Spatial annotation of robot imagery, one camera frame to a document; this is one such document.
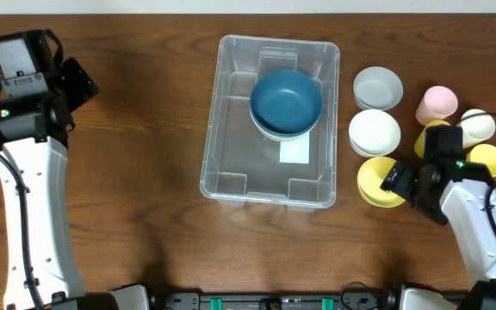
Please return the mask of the small yellow bowl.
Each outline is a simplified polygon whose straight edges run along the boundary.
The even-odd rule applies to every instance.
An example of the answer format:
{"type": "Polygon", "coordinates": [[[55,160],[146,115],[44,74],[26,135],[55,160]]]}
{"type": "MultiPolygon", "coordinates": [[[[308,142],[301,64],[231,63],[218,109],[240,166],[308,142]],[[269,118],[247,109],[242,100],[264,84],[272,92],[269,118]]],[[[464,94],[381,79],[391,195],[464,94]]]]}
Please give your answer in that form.
{"type": "Polygon", "coordinates": [[[389,157],[370,158],[357,173],[357,187],[362,198],[379,208],[395,208],[406,200],[393,192],[381,189],[381,184],[396,161],[389,157]]]}

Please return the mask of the small white bowl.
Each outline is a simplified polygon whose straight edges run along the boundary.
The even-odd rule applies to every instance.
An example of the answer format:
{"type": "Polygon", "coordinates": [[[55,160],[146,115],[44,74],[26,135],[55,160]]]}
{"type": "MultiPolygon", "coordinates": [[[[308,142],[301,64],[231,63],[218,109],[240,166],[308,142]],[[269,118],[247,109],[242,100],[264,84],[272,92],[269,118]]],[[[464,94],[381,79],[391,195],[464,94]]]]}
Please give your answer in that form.
{"type": "Polygon", "coordinates": [[[348,127],[350,145],[365,158],[387,156],[400,144],[400,125],[390,114],[368,109],[356,114],[348,127]]]}

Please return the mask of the small grey bowl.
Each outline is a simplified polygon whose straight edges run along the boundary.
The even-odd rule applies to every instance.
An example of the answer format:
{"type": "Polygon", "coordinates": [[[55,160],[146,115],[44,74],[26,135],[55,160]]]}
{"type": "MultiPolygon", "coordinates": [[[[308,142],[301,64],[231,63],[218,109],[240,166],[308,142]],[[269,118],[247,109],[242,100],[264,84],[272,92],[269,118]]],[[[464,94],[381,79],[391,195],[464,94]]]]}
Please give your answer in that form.
{"type": "Polygon", "coordinates": [[[382,66],[371,66],[356,75],[353,92],[360,109],[388,110],[401,101],[404,88],[393,71],[382,66]]]}

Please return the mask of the dark blue bowl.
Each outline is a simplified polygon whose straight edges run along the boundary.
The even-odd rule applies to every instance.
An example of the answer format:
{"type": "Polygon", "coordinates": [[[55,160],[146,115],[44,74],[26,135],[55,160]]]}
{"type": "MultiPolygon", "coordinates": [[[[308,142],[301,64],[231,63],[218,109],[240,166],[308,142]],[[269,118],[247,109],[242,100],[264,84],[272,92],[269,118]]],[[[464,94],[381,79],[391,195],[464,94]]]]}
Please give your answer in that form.
{"type": "Polygon", "coordinates": [[[307,74],[275,70],[256,82],[250,110],[272,132],[300,133],[319,121],[324,111],[323,95],[307,74]]]}
{"type": "Polygon", "coordinates": [[[315,122],[311,127],[309,127],[307,130],[304,130],[300,133],[275,133],[270,131],[269,129],[266,129],[257,119],[252,110],[250,110],[250,116],[252,121],[254,122],[255,126],[257,127],[258,131],[261,133],[262,131],[265,131],[267,133],[275,134],[275,135],[283,135],[283,136],[293,136],[293,135],[299,135],[303,133],[310,133],[318,124],[318,122],[315,122]]]}

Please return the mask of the large cream bowl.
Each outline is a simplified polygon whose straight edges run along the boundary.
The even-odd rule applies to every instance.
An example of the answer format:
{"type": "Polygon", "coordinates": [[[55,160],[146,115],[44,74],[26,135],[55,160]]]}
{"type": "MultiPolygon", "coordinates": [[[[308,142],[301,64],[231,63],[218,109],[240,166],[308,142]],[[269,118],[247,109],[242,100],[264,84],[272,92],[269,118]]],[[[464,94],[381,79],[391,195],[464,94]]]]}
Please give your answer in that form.
{"type": "Polygon", "coordinates": [[[303,133],[293,136],[283,136],[283,135],[275,135],[275,134],[267,133],[265,131],[262,131],[261,134],[266,138],[268,138],[269,140],[273,140],[277,142],[289,142],[289,141],[305,138],[307,135],[309,135],[309,133],[303,133]]]}

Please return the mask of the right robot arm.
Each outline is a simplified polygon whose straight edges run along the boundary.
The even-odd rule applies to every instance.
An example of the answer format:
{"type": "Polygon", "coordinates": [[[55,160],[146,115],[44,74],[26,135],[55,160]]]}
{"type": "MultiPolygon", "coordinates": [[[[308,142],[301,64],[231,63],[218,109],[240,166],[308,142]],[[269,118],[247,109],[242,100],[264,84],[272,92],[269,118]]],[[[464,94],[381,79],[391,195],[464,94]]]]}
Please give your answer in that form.
{"type": "Polygon", "coordinates": [[[381,189],[411,203],[432,221],[450,225],[462,254],[470,290],[449,301],[429,288],[404,285],[391,309],[496,309],[496,190],[483,164],[466,161],[459,127],[425,129],[424,164],[397,162],[381,189]]]}

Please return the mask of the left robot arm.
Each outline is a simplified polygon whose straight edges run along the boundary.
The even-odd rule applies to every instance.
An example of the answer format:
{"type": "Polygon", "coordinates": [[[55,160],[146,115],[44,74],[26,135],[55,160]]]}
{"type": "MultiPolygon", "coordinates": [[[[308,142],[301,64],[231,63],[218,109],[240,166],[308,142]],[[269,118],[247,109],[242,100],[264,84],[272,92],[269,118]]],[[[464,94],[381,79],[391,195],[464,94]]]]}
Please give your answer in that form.
{"type": "Polygon", "coordinates": [[[89,293],[71,248],[65,202],[73,112],[93,79],[49,29],[0,36],[0,181],[6,218],[7,309],[153,309],[133,283],[89,293]]]}

